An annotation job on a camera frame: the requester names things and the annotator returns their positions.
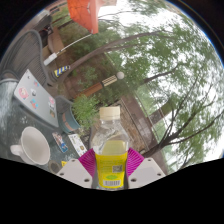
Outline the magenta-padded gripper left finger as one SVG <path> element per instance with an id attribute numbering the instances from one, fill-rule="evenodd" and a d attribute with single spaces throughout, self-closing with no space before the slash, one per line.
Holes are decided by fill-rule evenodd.
<path id="1" fill-rule="evenodd" d="M 69 160 L 57 176 L 84 188 L 91 188 L 96 172 L 95 153 L 88 150 L 78 159 Z"/>

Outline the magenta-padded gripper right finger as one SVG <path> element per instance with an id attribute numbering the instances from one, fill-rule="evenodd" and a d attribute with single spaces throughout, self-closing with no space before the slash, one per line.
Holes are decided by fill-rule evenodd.
<path id="1" fill-rule="evenodd" d="M 135 189 L 157 181 L 165 177 L 165 174 L 153 158 L 144 158 L 130 148 L 127 154 L 126 176 L 128 188 Z"/>

